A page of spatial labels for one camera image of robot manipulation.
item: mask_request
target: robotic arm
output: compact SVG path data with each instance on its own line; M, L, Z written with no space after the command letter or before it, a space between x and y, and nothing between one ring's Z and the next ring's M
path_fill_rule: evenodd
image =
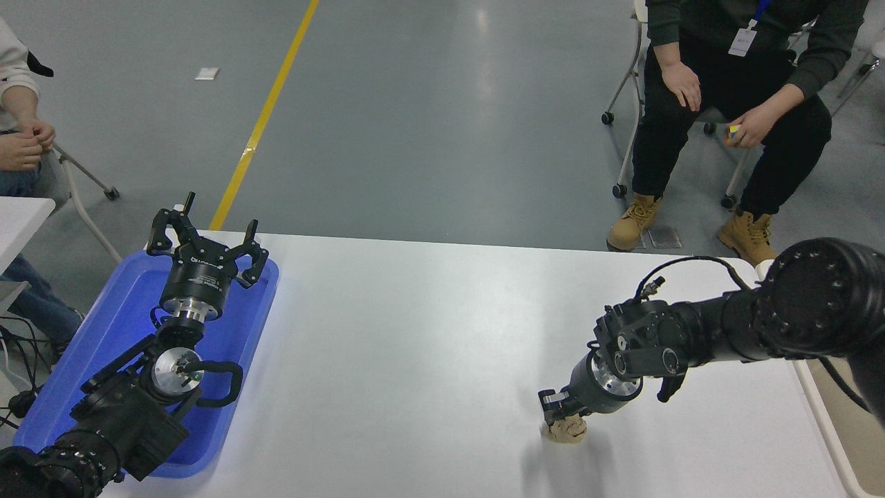
M0 496L94 497L112 480L120 482L123 470L142 480L188 437L181 420L194 406L221 408L236 400L242 367L203 360L194 348L204 323L223 313L231 281L251 287L268 252L255 241L255 220L237 247L201 237L188 220L193 200L190 192L181 211L161 209L150 229L147 253L173 259L159 304L151 310L157 332L81 387L86 396L71 410L77 424L55 443L37 454L26 447L0 451ZM167 227L178 235L174 250ZM247 254L252 264L240 272L235 261ZM157 320L159 308L170 316ZM201 397L206 372L231 374L225 397Z
M702 302L648 300L663 278L596 321L596 340L569 385L538 397L548 425L612 413L662 377L666 402L686 372L707 362L841 356L885 426L885 255L833 238L800 242L775 260L756 289Z

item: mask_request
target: jeans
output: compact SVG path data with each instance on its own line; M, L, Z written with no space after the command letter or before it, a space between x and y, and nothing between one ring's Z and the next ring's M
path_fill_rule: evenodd
M685 35L680 54L701 82L701 112L713 105L730 120L765 102L794 70L785 52L739 58L711 51ZM633 192L659 197L699 113L680 106L667 89L651 48L645 63L645 102L636 134ZM774 123L762 141L765 149L743 191L741 209L776 214L817 164L830 139L830 127L829 111L816 95Z
M32 171L0 171L0 195L28 197L40 175L38 166ZM46 337L57 342L71 340L80 327L80 316L60 300L46 280L19 254L0 280L28 282L31 288L22 292L10 311L30 320Z

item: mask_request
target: beige object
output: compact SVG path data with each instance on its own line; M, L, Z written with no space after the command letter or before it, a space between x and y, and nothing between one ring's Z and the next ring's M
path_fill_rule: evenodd
M587 435L587 423L579 415L567 416L553 425L544 424L541 429L544 437L557 443L580 443Z
M753 221L753 215L749 211L739 214L735 211L725 225L722 225L718 237L722 244L737 251L744 261L755 267L762 261L777 257L768 242L771 237L771 222L770 214L763 214Z
M856 392L848 363L838 358L831 361ZM812 411L819 406L816 401L826 409L824 418L815 416L849 496L885 496L885 430L872 415L845 396L820 362L806 364L807 369L796 371L812 403ZM812 383L804 382L802 370L810 372Z
M635 194L627 211L612 225L606 239L608 245L619 251L633 251L639 243L643 230L649 228L658 216L661 199Z

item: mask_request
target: black pants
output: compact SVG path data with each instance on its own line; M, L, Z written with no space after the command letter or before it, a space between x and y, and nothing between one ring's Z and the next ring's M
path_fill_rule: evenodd
M701 82L701 112L714 106L730 120L762 104L793 72L785 52L748 54L746 58L711 51L685 36L682 62ZM654 50L645 62L645 115L636 135L633 192L664 194L679 152L698 113L679 105L661 79ZM754 214L775 214L817 164L830 139L830 115L818 96L781 117L762 144L762 157L741 198L741 208Z

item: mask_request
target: hand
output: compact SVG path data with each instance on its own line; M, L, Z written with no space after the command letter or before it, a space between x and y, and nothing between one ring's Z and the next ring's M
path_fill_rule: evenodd
M40 143L43 153L52 150L52 144L55 141L55 129L46 121L40 121L36 118L24 119L19 121L19 129L24 134L31 134Z
M40 163L42 147L30 133L0 136L0 171L29 171Z
M681 62L661 66L661 77L667 89L679 99L679 105L694 113L701 110L701 82L691 68Z
M737 130L734 138L729 139L726 136L725 145L751 149L762 143L774 123L780 118L781 115L769 105L753 107L740 118L728 123L729 128L734 125L741 125L741 128Z

